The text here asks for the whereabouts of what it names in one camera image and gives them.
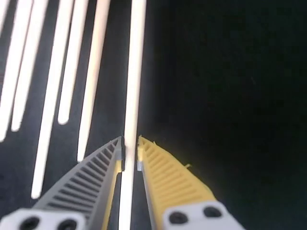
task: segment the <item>black background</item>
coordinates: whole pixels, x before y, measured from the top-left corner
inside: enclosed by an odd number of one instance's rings
[[[1,73],[14,5],[0,39]],[[0,216],[34,204],[57,7],[50,0],[21,130],[0,144]],[[87,154],[123,134],[130,7],[111,0]],[[90,1],[71,119],[65,126],[55,119],[43,193],[76,164],[94,10]],[[249,230],[307,226],[305,15],[303,0],[147,2],[138,132],[190,163]],[[139,172],[135,191],[132,228],[149,229]]]

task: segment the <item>screw hole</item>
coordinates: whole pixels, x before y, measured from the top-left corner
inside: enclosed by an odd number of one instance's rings
[[[184,224],[187,223],[188,221],[188,217],[186,214],[182,213],[182,212],[173,212],[170,216],[169,216],[169,221],[172,224]]]
[[[34,230],[37,228],[38,224],[39,224],[38,217],[29,217],[21,223],[19,229],[20,230]]]
[[[217,217],[222,216],[221,211],[212,206],[206,207],[203,210],[203,213],[205,214],[206,217],[209,217],[209,218],[217,218]]]
[[[77,222],[73,219],[64,220],[58,226],[58,230],[75,230],[76,228]]]

